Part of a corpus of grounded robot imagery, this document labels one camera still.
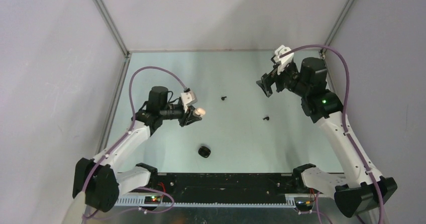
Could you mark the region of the beige earbud charging case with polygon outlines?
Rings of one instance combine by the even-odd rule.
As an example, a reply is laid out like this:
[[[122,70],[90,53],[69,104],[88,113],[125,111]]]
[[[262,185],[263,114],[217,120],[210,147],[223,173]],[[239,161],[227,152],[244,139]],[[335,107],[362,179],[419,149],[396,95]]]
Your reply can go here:
[[[193,113],[197,116],[202,117],[206,114],[206,111],[203,108],[198,107],[193,111]]]

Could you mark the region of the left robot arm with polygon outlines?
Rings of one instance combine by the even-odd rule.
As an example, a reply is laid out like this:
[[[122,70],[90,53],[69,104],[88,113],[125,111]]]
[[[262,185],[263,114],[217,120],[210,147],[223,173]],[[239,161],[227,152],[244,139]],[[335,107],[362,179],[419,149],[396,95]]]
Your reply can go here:
[[[146,192],[158,188],[159,179],[154,175],[157,169],[152,166],[140,163],[125,172],[119,169],[165,120],[177,120],[181,127],[202,120],[205,110],[194,107],[197,98],[190,88],[186,88],[175,101],[169,100],[169,92],[163,86],[152,87],[148,100],[131,117],[130,128],[124,135],[91,159],[81,158],[77,162],[72,190],[75,201],[107,212],[128,192],[139,187]]]

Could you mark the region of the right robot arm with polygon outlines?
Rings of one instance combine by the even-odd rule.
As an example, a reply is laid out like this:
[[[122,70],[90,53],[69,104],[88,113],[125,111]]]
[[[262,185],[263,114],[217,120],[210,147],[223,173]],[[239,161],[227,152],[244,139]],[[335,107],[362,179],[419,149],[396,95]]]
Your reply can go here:
[[[397,184],[392,177],[384,177],[368,158],[348,120],[343,120],[343,104],[339,97],[327,89],[325,62],[308,57],[298,68],[293,60],[275,63],[256,84],[267,97],[272,86],[281,92],[287,89],[300,96],[306,116],[320,128],[328,139],[344,172],[344,178],[321,171],[314,164],[294,168],[292,186],[305,193],[310,188],[332,198],[339,211],[351,218],[379,208],[392,196]]]

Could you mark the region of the black earbud charging case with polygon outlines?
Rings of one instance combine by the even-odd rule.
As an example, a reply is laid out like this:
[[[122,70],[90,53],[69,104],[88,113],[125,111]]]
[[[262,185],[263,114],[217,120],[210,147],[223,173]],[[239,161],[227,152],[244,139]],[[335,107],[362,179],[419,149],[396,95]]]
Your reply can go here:
[[[211,149],[205,145],[200,146],[197,152],[203,158],[208,158],[211,155]]]

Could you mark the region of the left controller board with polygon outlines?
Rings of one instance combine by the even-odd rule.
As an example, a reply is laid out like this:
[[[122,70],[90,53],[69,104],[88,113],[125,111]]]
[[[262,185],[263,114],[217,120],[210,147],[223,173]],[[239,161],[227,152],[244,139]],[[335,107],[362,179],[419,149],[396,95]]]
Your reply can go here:
[[[160,205],[162,203],[163,196],[146,196],[144,199],[144,205]]]

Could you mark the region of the controller board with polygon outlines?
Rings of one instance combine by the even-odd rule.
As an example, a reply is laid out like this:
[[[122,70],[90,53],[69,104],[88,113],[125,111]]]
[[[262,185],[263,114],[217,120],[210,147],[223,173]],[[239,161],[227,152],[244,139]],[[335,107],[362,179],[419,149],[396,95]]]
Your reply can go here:
[[[146,196],[144,199],[144,205],[160,205],[162,203],[163,196]]]
[[[312,213],[314,202],[313,201],[296,201],[295,210],[298,214]]]

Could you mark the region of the right controller board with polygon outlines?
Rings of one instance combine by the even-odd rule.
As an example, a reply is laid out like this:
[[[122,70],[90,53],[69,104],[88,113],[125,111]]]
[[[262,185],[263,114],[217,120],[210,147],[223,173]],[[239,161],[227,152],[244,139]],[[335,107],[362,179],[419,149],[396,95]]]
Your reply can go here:
[[[296,201],[295,210],[298,214],[312,213],[314,202],[313,201]]]

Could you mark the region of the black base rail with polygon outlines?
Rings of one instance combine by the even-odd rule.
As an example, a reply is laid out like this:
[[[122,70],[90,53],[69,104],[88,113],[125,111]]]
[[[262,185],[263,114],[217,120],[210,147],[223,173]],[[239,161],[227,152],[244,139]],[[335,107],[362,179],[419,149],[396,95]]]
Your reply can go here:
[[[182,204],[286,204],[290,194],[310,193],[285,173],[160,173],[147,186]]]

